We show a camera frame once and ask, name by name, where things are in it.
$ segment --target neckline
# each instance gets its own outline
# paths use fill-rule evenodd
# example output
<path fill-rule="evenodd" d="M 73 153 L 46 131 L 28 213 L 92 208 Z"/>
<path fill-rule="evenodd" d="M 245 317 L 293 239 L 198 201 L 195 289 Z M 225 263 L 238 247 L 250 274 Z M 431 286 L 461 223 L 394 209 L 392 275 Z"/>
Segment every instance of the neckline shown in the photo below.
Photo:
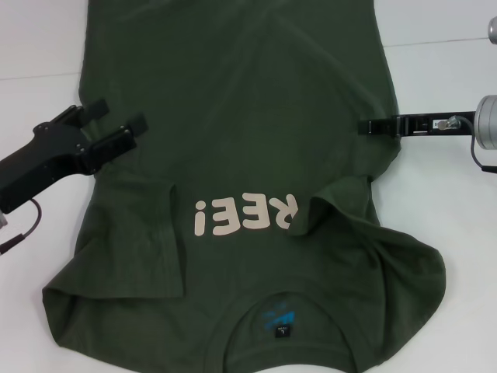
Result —
<path fill-rule="evenodd" d="M 237 324 L 254 305 L 267 297 L 284 292 L 293 292 L 309 298 L 322 307 L 329 317 L 337 323 L 345 336 L 353 358 L 353 366 L 346 369 L 347 371 L 365 371 L 380 363 L 378 357 L 375 357 L 373 349 L 367 344 L 366 337 L 358 328 L 354 319 L 352 319 L 351 313 L 348 312 L 343 304 L 341 304 L 339 299 L 340 289 L 336 285 L 331 284 L 328 289 L 325 290 L 320 284 L 317 284 L 314 281 L 303 278 L 286 277 L 265 282 L 265 284 L 258 285 L 251 290 L 246 291 L 225 309 L 210 336 L 204 356 L 203 372 L 225 373 L 224 355 L 230 337 L 235 331 Z M 312 361 L 305 362 L 305 359 L 301 360 L 302 362 L 299 364 L 312 363 Z M 297 362 L 288 361 L 285 363 L 284 361 L 281 361 L 281 365 L 285 364 L 297 364 Z"/>

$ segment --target t-shirt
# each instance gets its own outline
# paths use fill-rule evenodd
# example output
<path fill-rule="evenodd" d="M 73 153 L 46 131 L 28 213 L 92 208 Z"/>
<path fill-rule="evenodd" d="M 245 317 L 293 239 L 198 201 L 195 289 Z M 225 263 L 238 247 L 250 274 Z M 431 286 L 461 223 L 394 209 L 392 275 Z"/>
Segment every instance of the t-shirt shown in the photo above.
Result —
<path fill-rule="evenodd" d="M 108 164 L 43 303 L 63 347 L 145 373 L 362 372 L 436 311 L 440 254 L 380 227 L 398 140 L 373 0 L 90 0 L 80 96 Z"/>

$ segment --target wrinkle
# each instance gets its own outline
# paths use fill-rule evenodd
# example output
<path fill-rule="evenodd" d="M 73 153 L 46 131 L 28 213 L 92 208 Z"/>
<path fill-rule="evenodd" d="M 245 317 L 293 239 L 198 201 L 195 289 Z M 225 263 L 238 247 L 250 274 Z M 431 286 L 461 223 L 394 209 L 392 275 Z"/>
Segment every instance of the wrinkle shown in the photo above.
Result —
<path fill-rule="evenodd" d="M 323 61 L 326 61 L 335 71 L 336 77 L 343 80 L 344 86 L 352 87 L 351 90 L 358 95 L 358 97 L 370 106 L 374 115 L 377 117 L 387 117 L 381 102 L 372 94 L 361 82 L 359 82 L 356 77 L 349 71 L 349 69 L 343 65 L 335 56 L 333 56 L 329 51 L 327 51 L 321 44 L 314 40 L 309 34 L 303 31 L 295 23 L 291 22 L 289 19 L 276 16 L 279 24 L 287 31 L 292 33 L 297 40 L 306 45 L 306 47 L 312 49 L 316 56 L 319 56 Z"/>

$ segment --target tag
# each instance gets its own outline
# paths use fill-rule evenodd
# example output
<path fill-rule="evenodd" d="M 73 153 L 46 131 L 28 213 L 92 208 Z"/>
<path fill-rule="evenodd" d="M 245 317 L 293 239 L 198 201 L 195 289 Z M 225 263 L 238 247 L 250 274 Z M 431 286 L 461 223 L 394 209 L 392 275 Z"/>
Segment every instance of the tag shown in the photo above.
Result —
<path fill-rule="evenodd" d="M 292 327 L 290 324 L 280 325 L 276 328 L 276 338 L 286 338 L 292 333 Z"/>

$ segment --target metal cylinder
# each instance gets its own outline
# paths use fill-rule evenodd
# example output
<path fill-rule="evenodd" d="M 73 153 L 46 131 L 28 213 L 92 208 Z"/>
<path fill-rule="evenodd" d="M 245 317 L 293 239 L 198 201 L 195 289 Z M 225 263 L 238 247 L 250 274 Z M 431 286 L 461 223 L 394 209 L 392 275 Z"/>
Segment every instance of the metal cylinder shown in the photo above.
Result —
<path fill-rule="evenodd" d="M 497 44 L 497 17 L 490 21 L 490 25 L 488 25 L 488 38 L 493 44 Z"/>
<path fill-rule="evenodd" d="M 486 96 L 478 105 L 474 136 L 483 149 L 497 149 L 497 96 Z"/>

